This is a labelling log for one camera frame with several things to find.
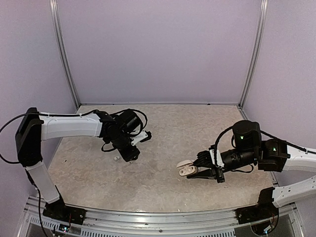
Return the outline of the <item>white earbud charging case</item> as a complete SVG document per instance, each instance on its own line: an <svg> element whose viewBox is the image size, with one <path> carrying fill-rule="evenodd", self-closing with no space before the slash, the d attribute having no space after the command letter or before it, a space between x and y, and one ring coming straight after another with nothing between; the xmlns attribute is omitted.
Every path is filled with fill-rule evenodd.
<svg viewBox="0 0 316 237"><path fill-rule="evenodd" d="M176 168L179 170L179 175L181 177L196 174L198 172L198 167L194 165L193 160L181 161L176 165Z"/></svg>

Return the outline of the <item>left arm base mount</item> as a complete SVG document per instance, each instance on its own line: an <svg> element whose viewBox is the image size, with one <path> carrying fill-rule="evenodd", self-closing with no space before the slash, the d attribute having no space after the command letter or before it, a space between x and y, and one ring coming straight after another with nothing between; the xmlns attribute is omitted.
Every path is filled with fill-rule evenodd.
<svg viewBox="0 0 316 237"><path fill-rule="evenodd" d="M82 225L85 220L86 210L83 208L67 206L63 203L47 203L45 205L43 215L54 220Z"/></svg>

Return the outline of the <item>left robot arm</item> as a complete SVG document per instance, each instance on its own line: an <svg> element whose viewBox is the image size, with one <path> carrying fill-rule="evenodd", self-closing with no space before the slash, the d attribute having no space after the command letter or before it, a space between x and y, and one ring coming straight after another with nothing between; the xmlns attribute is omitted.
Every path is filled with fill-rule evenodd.
<svg viewBox="0 0 316 237"><path fill-rule="evenodd" d="M85 114L40 113L29 108L16 132L18 161L25 168L50 212L63 220L69 208L61 200L41 155L42 141L66 137L96 137L111 144L126 161L134 161L140 151L137 143L148 138L137 114L127 109L116 115L94 110Z"/></svg>

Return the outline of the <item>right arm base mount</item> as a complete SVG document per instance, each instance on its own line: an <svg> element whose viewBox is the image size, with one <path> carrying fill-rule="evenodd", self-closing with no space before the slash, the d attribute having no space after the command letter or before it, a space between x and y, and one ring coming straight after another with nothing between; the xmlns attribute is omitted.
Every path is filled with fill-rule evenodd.
<svg viewBox="0 0 316 237"><path fill-rule="evenodd" d="M274 190L275 187L263 189L256 204L236 209L238 223L246 224L278 216L279 210L273 204Z"/></svg>

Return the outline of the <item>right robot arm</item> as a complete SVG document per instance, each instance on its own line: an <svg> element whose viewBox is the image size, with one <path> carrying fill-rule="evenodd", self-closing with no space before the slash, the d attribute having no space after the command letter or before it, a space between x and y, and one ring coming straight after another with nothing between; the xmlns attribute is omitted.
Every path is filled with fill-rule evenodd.
<svg viewBox="0 0 316 237"><path fill-rule="evenodd" d="M219 152L220 139L228 131L233 133L233 149ZM178 163L177 168L179 175L188 179L214 179L223 183L226 172L241 172L247 165L272 172L315 172L316 151L268 134L257 122L240 120L222 131L208 150L198 153L196 160Z"/></svg>

